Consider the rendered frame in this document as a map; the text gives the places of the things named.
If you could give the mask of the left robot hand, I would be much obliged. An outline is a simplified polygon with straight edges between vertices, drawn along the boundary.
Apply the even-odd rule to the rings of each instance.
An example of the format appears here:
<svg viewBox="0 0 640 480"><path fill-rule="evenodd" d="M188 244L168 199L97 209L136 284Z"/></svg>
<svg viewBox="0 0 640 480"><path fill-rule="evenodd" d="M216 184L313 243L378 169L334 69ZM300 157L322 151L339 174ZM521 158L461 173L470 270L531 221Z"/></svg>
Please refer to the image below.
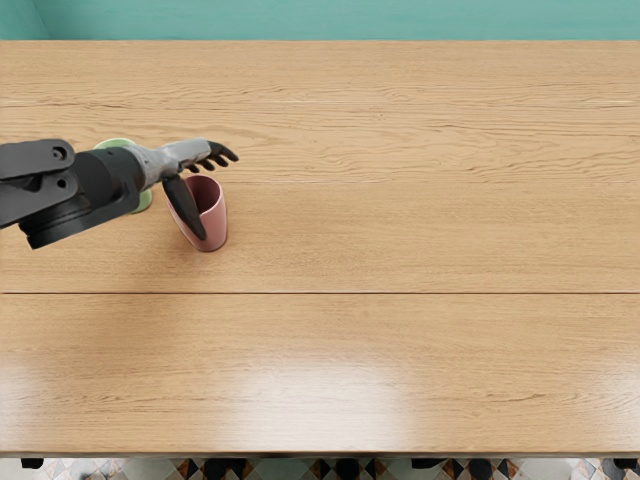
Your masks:
<svg viewBox="0 0 640 480"><path fill-rule="evenodd" d="M161 183L169 203L189 230L199 239L206 239L206 230L199 217L196 201L186 181L184 170L198 173L199 167L214 171L226 168L239 157L223 144L198 137L181 140L151 149L141 145L129 146L143 171L143 190Z"/></svg>

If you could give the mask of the light green cup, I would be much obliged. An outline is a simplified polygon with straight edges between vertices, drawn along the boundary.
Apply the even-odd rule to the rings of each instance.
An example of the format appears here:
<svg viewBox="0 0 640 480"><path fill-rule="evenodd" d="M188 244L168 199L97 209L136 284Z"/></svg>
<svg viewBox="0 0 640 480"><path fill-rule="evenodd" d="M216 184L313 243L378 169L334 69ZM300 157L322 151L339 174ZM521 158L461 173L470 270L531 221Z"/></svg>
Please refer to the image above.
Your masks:
<svg viewBox="0 0 640 480"><path fill-rule="evenodd" d="M94 146L95 149L106 149L112 147L124 147L135 145L135 142L128 138L111 138L101 141ZM139 194L138 206L131 211L131 214L138 214L146 210L152 203L152 192L145 190Z"/></svg>

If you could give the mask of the pink cup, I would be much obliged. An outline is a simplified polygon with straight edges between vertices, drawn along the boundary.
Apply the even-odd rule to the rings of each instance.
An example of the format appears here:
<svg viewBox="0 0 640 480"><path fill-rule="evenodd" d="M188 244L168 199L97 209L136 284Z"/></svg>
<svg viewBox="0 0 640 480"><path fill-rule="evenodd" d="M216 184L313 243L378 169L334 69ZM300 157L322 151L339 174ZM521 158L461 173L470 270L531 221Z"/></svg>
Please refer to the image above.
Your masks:
<svg viewBox="0 0 640 480"><path fill-rule="evenodd" d="M227 239L227 210L222 187L214 178L192 175L184 179L198 208L199 218L206 231L200 240L179 218L174 207L167 202L169 211L189 243L197 250L211 252L222 247Z"/></svg>

